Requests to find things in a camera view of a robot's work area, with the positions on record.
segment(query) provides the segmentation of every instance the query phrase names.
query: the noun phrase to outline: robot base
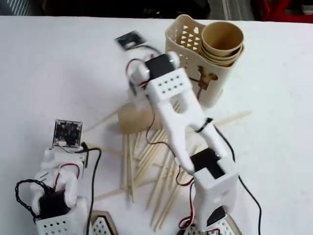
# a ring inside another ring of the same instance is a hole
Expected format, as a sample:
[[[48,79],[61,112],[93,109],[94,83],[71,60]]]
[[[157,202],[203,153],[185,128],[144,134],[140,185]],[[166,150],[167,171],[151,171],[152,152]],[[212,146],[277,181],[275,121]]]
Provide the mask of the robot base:
[[[221,235],[242,235],[235,221],[228,214],[226,218],[219,220],[215,224],[216,228],[221,230]],[[189,227],[178,235],[218,235],[218,232],[202,232],[197,227]]]

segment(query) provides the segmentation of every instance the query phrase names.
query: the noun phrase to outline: red wire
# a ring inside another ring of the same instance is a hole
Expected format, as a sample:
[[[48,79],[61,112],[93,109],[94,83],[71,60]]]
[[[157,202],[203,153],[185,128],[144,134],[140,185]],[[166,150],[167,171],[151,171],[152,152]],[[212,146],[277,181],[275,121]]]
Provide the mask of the red wire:
[[[79,174],[80,174],[80,169],[79,169],[79,166],[78,166],[77,164],[75,164],[75,163],[65,163],[65,164],[61,165],[59,169],[61,169],[61,168],[62,168],[62,167],[64,167],[64,166],[67,166],[67,165],[74,165],[74,166],[76,166],[76,167],[77,167],[78,172],[77,172],[77,176],[76,176],[76,177],[77,177],[77,179],[78,179]],[[60,173],[58,173],[57,177],[55,178],[54,188],[56,188],[56,187],[57,187],[57,183],[58,183],[58,179],[59,179],[59,177],[60,177]]]

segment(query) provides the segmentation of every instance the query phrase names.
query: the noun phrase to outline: paper cup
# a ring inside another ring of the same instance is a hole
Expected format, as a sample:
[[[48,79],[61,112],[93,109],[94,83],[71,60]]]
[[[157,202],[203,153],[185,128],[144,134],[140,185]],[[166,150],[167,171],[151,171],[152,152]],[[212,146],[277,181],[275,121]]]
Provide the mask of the paper cup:
[[[216,60],[216,59],[213,59],[210,55],[208,55],[207,53],[205,53],[204,51],[202,51],[202,56],[206,59],[206,60],[209,60],[210,62],[212,62],[213,64],[216,64],[216,65],[228,65],[228,64],[231,64],[233,62],[235,62],[240,54],[241,54],[241,51],[242,51],[242,48],[239,50],[239,52],[236,54],[235,57],[233,57],[232,59],[229,59],[229,60]]]
[[[201,43],[201,51],[203,52],[203,54],[205,54],[207,57],[209,58],[212,58],[214,60],[218,60],[218,61],[229,61],[231,59],[234,59],[234,58],[237,58],[240,54],[241,54],[241,51],[243,50],[244,48],[244,45],[242,45],[239,49],[237,49],[236,51],[234,51],[232,53],[232,55],[230,56],[227,56],[227,57],[218,57],[218,56],[215,56],[215,55],[212,55],[211,53],[207,52],[205,49],[204,49],[204,46],[203,44]]]
[[[218,57],[231,56],[244,42],[243,32],[229,22],[208,24],[201,33],[204,49]]]

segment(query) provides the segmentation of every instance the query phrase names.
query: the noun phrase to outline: perforated white plastic part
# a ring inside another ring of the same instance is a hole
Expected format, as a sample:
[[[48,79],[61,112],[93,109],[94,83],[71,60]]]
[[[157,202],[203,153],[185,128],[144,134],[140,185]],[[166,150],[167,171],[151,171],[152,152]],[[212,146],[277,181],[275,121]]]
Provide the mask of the perforated white plastic part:
[[[191,88],[192,84],[185,70],[181,68],[153,79],[148,83],[146,90],[151,99],[159,103]]]
[[[93,235],[113,235],[104,218],[98,217],[92,226]]]
[[[77,205],[69,213],[36,221],[38,234],[83,235],[88,215],[87,210],[85,198],[78,198]]]
[[[228,224],[226,219],[221,219],[212,225],[214,228],[221,230],[221,235],[237,235]],[[197,227],[189,227],[186,229],[184,235],[218,235],[218,231],[214,232],[202,232]]]

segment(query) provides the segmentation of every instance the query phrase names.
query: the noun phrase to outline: white surface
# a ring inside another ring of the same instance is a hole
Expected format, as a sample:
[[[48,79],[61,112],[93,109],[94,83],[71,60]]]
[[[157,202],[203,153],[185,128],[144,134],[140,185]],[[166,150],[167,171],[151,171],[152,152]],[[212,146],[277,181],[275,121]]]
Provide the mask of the white surface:
[[[164,49],[172,20],[0,17],[0,164],[2,234],[33,235],[31,215],[14,197],[15,183],[39,169],[51,145],[56,118],[83,121],[86,129],[126,99],[122,52],[113,39],[137,29]],[[306,234],[313,229],[312,58],[313,25],[235,22],[246,51],[216,107],[222,119],[252,110],[221,131],[232,143],[239,172],[263,208],[262,233]],[[121,135],[109,123],[82,139],[120,149]],[[95,154],[84,181],[91,181]],[[95,195],[118,188],[120,158],[105,153]],[[139,189],[134,205],[124,194],[95,203],[108,210],[120,234],[152,234],[145,202],[152,186]],[[174,234],[188,213],[188,189],[181,190],[158,234]],[[30,202],[30,190],[21,187]],[[232,217],[245,235],[257,233],[258,210],[241,186]]]

